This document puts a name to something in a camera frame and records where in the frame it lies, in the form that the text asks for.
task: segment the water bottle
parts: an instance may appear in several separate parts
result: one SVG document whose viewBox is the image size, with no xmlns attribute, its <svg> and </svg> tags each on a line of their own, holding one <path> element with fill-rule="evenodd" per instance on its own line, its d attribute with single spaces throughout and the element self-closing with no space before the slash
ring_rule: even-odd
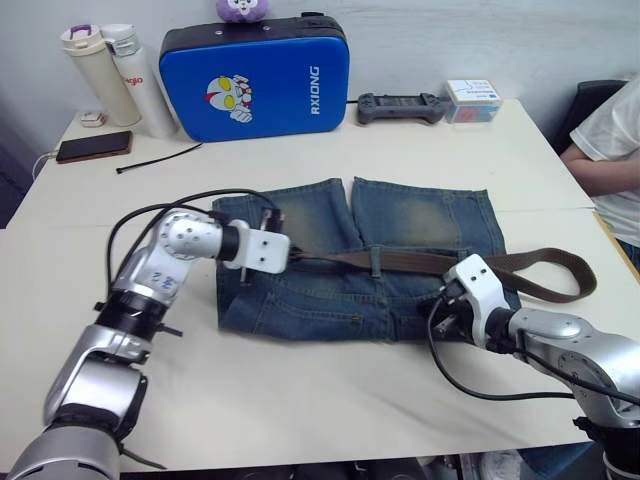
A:
<svg viewBox="0 0 640 480">
<path fill-rule="evenodd" d="M 149 133 L 158 138 L 173 135 L 177 125 L 164 100 L 156 77 L 147 62 L 133 25 L 113 24 L 101 27 L 104 41 L 124 79 Z"/>
<path fill-rule="evenodd" d="M 76 25 L 60 36 L 62 49 L 71 56 L 76 67 L 104 105 L 116 125 L 133 125 L 140 113 L 122 82 L 97 25 Z"/>
</svg>

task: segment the gray gamepad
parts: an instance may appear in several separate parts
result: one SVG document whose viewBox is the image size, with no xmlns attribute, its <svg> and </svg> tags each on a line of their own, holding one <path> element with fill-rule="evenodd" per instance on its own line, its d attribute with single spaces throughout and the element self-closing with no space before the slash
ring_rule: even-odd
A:
<svg viewBox="0 0 640 480">
<path fill-rule="evenodd" d="M 444 106 L 438 97 L 428 93 L 415 97 L 365 93 L 358 97 L 358 122 L 362 124 L 376 118 L 424 118 L 428 123 L 436 123 L 443 116 Z"/>
</svg>

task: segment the black chair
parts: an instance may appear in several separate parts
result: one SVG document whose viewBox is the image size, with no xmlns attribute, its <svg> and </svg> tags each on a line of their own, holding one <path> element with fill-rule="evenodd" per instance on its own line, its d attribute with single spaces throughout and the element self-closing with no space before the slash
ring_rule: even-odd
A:
<svg viewBox="0 0 640 480">
<path fill-rule="evenodd" d="M 551 142 L 558 155 L 571 145 L 569 133 L 626 83 L 623 80 L 594 80 L 578 84 L 573 103 Z"/>
</svg>

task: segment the person's arm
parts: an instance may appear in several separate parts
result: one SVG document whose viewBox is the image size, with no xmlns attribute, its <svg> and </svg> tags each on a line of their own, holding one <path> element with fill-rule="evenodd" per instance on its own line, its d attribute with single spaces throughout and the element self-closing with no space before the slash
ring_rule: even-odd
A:
<svg viewBox="0 0 640 480">
<path fill-rule="evenodd" d="M 575 143 L 560 155 L 567 169 L 591 197 L 640 188 L 640 155 L 632 157 L 617 162 L 594 162 Z"/>
</svg>

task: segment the white box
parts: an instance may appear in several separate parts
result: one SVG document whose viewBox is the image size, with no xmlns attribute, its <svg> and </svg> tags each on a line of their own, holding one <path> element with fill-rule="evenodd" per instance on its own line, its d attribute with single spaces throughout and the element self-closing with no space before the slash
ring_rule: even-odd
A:
<svg viewBox="0 0 640 480">
<path fill-rule="evenodd" d="M 449 123 L 490 122 L 502 105 L 488 80 L 449 80 L 444 96 Z"/>
</svg>

